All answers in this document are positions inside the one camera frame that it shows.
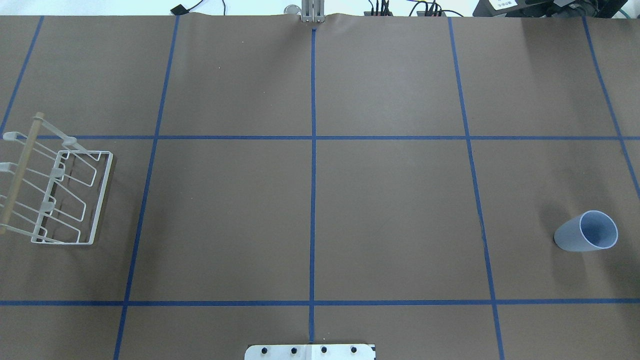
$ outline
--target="cup rim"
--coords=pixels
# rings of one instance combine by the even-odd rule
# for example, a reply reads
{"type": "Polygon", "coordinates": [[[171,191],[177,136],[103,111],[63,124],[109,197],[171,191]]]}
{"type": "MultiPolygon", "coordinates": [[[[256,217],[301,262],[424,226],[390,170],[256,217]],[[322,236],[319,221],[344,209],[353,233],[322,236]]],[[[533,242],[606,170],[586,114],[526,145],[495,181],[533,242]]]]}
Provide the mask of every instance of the cup rim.
{"type": "Polygon", "coordinates": [[[581,234],[581,235],[582,235],[582,237],[583,237],[583,238],[584,238],[584,239],[589,243],[589,245],[593,246],[594,248],[596,248],[596,249],[598,249],[598,250],[600,250],[600,249],[609,249],[609,248],[613,247],[613,245],[615,245],[615,244],[618,242],[618,226],[616,225],[616,222],[615,222],[615,221],[613,221],[613,219],[612,219],[609,215],[607,215],[607,214],[603,213],[603,212],[602,212],[602,211],[600,211],[600,210],[589,210],[589,211],[585,211],[582,215],[580,215],[580,221],[578,222],[578,228],[580,228],[580,234],[581,234]],[[615,240],[613,240],[613,242],[611,243],[611,245],[609,245],[609,246],[605,246],[605,247],[598,246],[598,245],[596,245],[596,244],[592,243],[591,241],[589,241],[589,239],[587,239],[587,237],[586,237],[586,236],[584,235],[584,233],[582,232],[582,218],[584,218],[584,217],[585,217],[585,215],[587,215],[587,214],[593,214],[593,213],[597,213],[597,214],[599,214],[599,215],[604,215],[607,219],[609,219],[609,221],[610,221],[610,222],[611,222],[611,224],[613,225],[613,228],[616,230],[616,239],[615,239],[615,240]]]}

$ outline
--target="vertical blue line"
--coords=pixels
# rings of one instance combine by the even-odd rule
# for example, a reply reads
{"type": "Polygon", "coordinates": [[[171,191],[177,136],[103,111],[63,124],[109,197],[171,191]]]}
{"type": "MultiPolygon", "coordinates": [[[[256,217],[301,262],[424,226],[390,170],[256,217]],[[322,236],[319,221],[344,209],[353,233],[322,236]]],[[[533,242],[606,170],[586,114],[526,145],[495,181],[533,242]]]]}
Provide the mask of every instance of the vertical blue line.
{"type": "Polygon", "coordinates": [[[4,133],[4,127],[6,126],[7,120],[9,120],[9,114],[11,113],[11,107],[13,106],[13,101],[15,100],[15,96],[18,94],[18,89],[20,88],[20,83],[22,82],[24,71],[27,69],[27,64],[29,63],[29,59],[31,58],[31,53],[33,52],[33,48],[36,46],[36,40],[38,39],[38,34],[40,34],[40,28],[42,27],[43,21],[44,21],[44,16],[41,16],[40,20],[38,21],[38,26],[36,26],[36,31],[35,33],[33,33],[33,38],[31,39],[31,45],[29,45],[29,51],[27,51],[27,56],[24,57],[24,62],[22,63],[22,68],[20,69],[18,80],[15,81],[15,86],[13,87],[13,92],[11,93],[9,104],[7,104],[6,106],[6,111],[4,112],[2,124],[0,125],[0,134],[4,133]]]}
{"type": "Polygon", "coordinates": [[[598,75],[598,81],[600,82],[600,87],[602,88],[604,99],[607,101],[607,107],[609,108],[609,114],[611,115],[611,120],[613,120],[613,126],[616,128],[616,134],[618,134],[618,139],[620,139],[620,146],[622,147],[622,153],[625,156],[625,160],[627,161],[627,167],[629,169],[629,172],[631,173],[631,180],[633,181],[634,187],[636,188],[636,195],[638,196],[638,198],[640,198],[640,186],[638,185],[636,173],[634,171],[633,165],[631,164],[629,153],[627,152],[627,146],[625,145],[625,140],[622,137],[622,131],[620,130],[620,125],[618,124],[618,118],[616,118],[616,113],[613,111],[613,105],[611,104],[611,99],[609,98],[609,92],[607,91],[607,87],[604,85],[604,80],[602,79],[602,73],[600,72],[600,66],[598,65],[598,59],[596,58],[596,52],[593,49],[593,42],[591,41],[591,33],[589,32],[589,25],[587,24],[587,18],[582,17],[582,25],[584,26],[584,33],[587,35],[587,42],[589,43],[589,50],[591,51],[591,59],[593,59],[593,66],[596,69],[596,74],[598,75]]]}
{"type": "Polygon", "coordinates": [[[315,338],[316,301],[316,29],[311,30],[311,219],[309,244],[309,342],[315,338]]]}
{"type": "Polygon", "coordinates": [[[480,219],[480,230],[482,232],[482,241],[484,245],[484,265],[486,267],[486,276],[489,282],[489,294],[491,295],[492,310],[493,310],[493,324],[495,326],[495,337],[498,343],[498,354],[500,360],[504,360],[504,349],[502,347],[502,333],[500,331],[500,319],[498,317],[498,305],[495,302],[495,290],[493,287],[493,274],[491,270],[491,259],[489,258],[489,246],[486,242],[486,231],[484,229],[484,216],[482,213],[482,204],[480,202],[480,191],[478,190],[478,182],[476,176],[476,164],[474,163],[473,148],[471,146],[471,136],[469,133],[469,123],[467,121],[467,108],[465,106],[465,97],[462,92],[462,80],[460,78],[460,66],[458,64],[458,53],[456,51],[456,40],[453,34],[453,25],[451,24],[451,18],[447,18],[449,21],[449,37],[451,38],[451,51],[453,53],[453,65],[456,70],[456,81],[458,83],[458,97],[460,98],[460,108],[462,110],[462,122],[465,127],[465,138],[467,140],[467,153],[469,156],[469,166],[471,167],[471,178],[474,184],[474,194],[476,196],[476,209],[478,217],[480,219]]]}
{"type": "Polygon", "coordinates": [[[131,296],[131,283],[133,282],[133,274],[136,269],[136,258],[138,256],[138,246],[140,245],[140,234],[142,233],[142,223],[145,219],[145,210],[147,208],[147,199],[149,194],[149,184],[151,183],[151,175],[154,169],[154,162],[156,159],[156,149],[158,144],[158,138],[160,134],[160,126],[162,124],[162,114],[164,110],[164,100],[166,98],[166,89],[169,85],[169,75],[171,74],[171,64],[173,62],[173,50],[175,49],[175,38],[178,34],[178,24],[180,23],[180,17],[175,17],[175,23],[173,25],[173,36],[171,39],[171,48],[169,50],[169,60],[166,64],[166,72],[164,73],[164,85],[162,89],[162,95],[160,96],[160,105],[158,108],[158,117],[156,120],[156,131],[154,135],[154,143],[151,146],[151,155],[149,157],[149,166],[147,168],[147,180],[145,181],[145,189],[142,194],[142,205],[140,206],[140,215],[138,217],[138,227],[136,228],[136,238],[133,242],[133,252],[131,254],[131,263],[129,265],[129,276],[127,277],[127,287],[124,295],[124,303],[122,305],[122,313],[120,314],[120,326],[118,327],[118,337],[116,339],[116,346],[113,352],[113,359],[117,360],[120,357],[120,345],[122,344],[122,334],[124,333],[124,325],[127,319],[127,310],[129,308],[129,297],[131,296]]]}

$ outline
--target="horizontal blue line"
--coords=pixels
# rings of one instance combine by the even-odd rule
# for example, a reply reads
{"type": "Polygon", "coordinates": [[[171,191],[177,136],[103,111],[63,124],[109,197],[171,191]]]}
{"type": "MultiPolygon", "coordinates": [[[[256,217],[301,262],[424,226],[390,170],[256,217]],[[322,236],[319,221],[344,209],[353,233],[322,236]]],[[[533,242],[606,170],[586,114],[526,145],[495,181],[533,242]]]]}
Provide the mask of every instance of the horizontal blue line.
{"type": "Polygon", "coordinates": [[[491,300],[316,300],[316,306],[491,305],[491,300]]]}
{"type": "Polygon", "coordinates": [[[496,300],[498,305],[544,304],[640,304],[640,299],[509,299],[496,300]]]}
{"type": "MultiPolygon", "coordinates": [[[[72,135],[80,140],[153,140],[154,135],[72,135]]],[[[38,139],[57,139],[55,135],[41,135],[38,139]]],[[[472,135],[471,140],[620,140],[618,136],[511,136],[472,135]]],[[[159,135],[158,140],[313,140],[305,135],[159,135]]],[[[465,140],[464,135],[325,135],[316,140],[465,140]]],[[[624,140],[640,140],[640,136],[623,136],[624,140]]]]}
{"type": "Polygon", "coordinates": [[[308,300],[129,301],[129,306],[308,306],[308,300]]]}
{"type": "Polygon", "coordinates": [[[0,306],[122,306],[122,301],[0,300],[0,306]]]}

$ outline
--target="cup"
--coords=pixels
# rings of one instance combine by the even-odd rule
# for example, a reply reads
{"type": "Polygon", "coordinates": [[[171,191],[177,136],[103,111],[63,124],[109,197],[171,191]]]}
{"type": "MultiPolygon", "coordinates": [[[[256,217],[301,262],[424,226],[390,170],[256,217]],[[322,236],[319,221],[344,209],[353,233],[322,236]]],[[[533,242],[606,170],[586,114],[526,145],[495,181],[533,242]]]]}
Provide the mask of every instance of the cup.
{"type": "Polygon", "coordinates": [[[589,210],[558,227],[554,241],[566,251],[608,249],[618,241],[618,227],[607,214],[589,210]]]}

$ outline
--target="white floor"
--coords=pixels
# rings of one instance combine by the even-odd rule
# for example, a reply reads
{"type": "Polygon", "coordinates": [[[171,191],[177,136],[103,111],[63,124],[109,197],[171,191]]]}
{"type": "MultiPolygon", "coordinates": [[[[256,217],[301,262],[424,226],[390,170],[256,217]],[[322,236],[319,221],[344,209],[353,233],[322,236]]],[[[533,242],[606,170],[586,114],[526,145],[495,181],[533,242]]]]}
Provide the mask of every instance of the white floor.
{"type": "MultiPolygon", "coordinates": [[[[300,5],[299,0],[225,0],[227,15],[276,15],[289,4],[300,5]]],[[[0,3],[0,15],[170,15],[169,9],[180,2],[189,8],[198,0],[4,0],[0,3]]],[[[445,9],[456,10],[471,16],[477,0],[439,0],[445,9]]],[[[391,0],[390,8],[396,16],[407,16],[414,3],[391,0]]],[[[325,13],[362,15],[371,8],[367,0],[325,0],[325,13]]],[[[640,0],[629,0],[623,9],[631,16],[640,13],[640,0]]],[[[210,15],[222,14],[222,0],[204,0],[195,12],[210,15]]]]}

